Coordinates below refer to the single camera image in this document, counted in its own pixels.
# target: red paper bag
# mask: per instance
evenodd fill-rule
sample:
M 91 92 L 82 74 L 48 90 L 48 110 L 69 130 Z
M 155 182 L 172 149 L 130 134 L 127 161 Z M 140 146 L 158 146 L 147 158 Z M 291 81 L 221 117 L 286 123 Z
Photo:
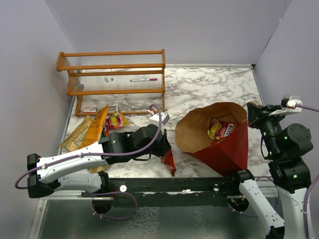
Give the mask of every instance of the red paper bag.
M 213 119 L 238 125 L 229 136 L 213 140 L 207 133 Z M 240 105 L 220 102 L 194 109 L 177 123 L 175 130 L 175 142 L 183 152 L 207 164 L 222 176 L 247 169 L 247 112 Z

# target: snack bag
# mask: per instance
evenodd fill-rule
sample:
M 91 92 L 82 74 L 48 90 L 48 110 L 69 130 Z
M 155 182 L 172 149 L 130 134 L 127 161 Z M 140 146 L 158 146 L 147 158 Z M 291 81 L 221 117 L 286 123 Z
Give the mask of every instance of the snack bag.
M 225 121 L 219 121 L 217 119 L 213 119 L 213 121 L 209 125 L 208 136 L 211 139 L 220 140 L 230 135 L 236 126 L 237 126 L 237 123 L 231 123 L 231 122 L 225 122 Z
M 60 145 L 60 148 L 66 148 L 70 152 L 78 150 L 81 147 L 83 139 L 92 123 L 90 116 L 86 116 L 83 122 L 67 137 Z
M 92 121 L 86 136 L 81 144 L 81 148 L 85 148 L 96 141 L 100 140 L 102 129 L 103 129 L 103 123 L 106 118 L 106 114 L 108 113 L 109 106 L 106 105 L 104 108 L 100 109 L 98 111 L 98 114 L 95 116 L 94 120 Z M 89 168 L 91 173 L 96 173 L 99 171 L 104 171 L 108 165 L 103 165 L 103 166 L 96 166 Z
M 103 125 L 103 134 L 104 136 L 108 136 L 110 130 L 115 130 L 125 125 L 129 125 L 130 123 L 124 117 L 120 110 L 117 110 L 114 114 L 106 119 Z

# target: marker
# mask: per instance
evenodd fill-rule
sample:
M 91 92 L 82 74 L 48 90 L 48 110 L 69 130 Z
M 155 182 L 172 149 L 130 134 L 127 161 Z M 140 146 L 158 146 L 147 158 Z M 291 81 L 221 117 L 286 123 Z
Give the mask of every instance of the marker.
M 138 80 L 130 80 L 130 82 L 139 82 L 139 81 L 157 81 L 157 78 L 150 78 L 150 79 L 138 79 Z

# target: small white box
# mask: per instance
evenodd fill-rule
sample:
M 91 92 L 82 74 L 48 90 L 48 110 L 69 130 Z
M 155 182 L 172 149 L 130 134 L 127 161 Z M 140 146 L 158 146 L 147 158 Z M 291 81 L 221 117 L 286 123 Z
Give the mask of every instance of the small white box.
M 95 113 L 96 107 L 85 107 L 83 113 Z

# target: white wall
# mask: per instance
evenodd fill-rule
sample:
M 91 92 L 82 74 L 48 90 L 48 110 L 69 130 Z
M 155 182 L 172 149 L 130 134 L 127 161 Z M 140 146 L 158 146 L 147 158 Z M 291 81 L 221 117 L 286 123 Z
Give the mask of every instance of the white wall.
M 165 49 L 170 64 L 256 64 L 291 0 L 46 0 L 81 52 Z
M 319 108 L 319 1 L 293 0 L 256 66 L 256 78 L 266 104 L 298 95 L 305 106 Z M 314 149 L 303 159 L 312 179 L 319 173 L 319 114 L 303 110 L 286 117 L 310 128 Z M 313 224 L 319 225 L 319 185 L 311 195 Z M 314 227 L 319 237 L 319 228 Z
M 25 239 L 38 201 L 14 182 L 28 154 L 57 153 L 70 99 L 55 61 L 73 48 L 43 0 L 1 0 L 0 32 L 0 238 Z

